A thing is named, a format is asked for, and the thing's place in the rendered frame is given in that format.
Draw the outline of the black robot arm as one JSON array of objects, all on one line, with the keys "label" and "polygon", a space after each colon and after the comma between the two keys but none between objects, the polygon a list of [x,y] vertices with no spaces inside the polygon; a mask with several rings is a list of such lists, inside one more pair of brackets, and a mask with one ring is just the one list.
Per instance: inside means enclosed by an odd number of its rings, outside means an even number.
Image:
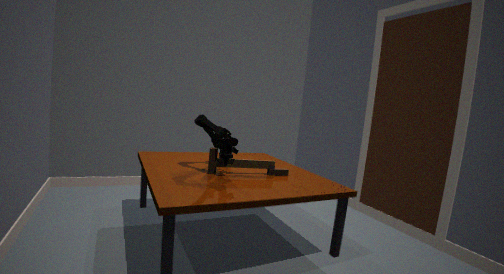
[{"label": "black robot arm", "polygon": [[[226,128],[222,128],[221,126],[216,126],[214,123],[209,121],[204,114],[199,115],[194,123],[200,127],[202,127],[206,133],[211,137],[211,142],[215,148],[223,149],[222,144],[229,144],[231,146],[236,146],[238,144],[238,140],[236,138],[231,137],[230,131]],[[215,133],[214,133],[214,132]],[[228,133],[228,134],[227,134]],[[215,135],[216,134],[216,135]],[[224,139],[222,139],[224,137]],[[231,147],[230,153],[237,154],[239,150],[235,147]]]}]

